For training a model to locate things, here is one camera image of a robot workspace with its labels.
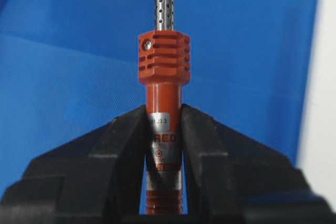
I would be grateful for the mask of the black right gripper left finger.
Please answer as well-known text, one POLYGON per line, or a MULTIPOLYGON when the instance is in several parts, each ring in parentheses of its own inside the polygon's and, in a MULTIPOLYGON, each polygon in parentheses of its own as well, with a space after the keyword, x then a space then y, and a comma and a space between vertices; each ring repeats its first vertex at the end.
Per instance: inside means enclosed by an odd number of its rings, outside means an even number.
POLYGON ((139 213, 148 122, 141 106, 34 158, 1 223, 120 223, 139 213))

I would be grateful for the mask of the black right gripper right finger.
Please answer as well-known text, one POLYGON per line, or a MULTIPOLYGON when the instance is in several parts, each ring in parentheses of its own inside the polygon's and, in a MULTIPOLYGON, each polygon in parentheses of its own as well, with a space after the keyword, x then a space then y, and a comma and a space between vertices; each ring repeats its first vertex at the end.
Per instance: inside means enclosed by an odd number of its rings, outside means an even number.
POLYGON ((182 107, 188 213, 198 223, 335 223, 281 153, 182 107))

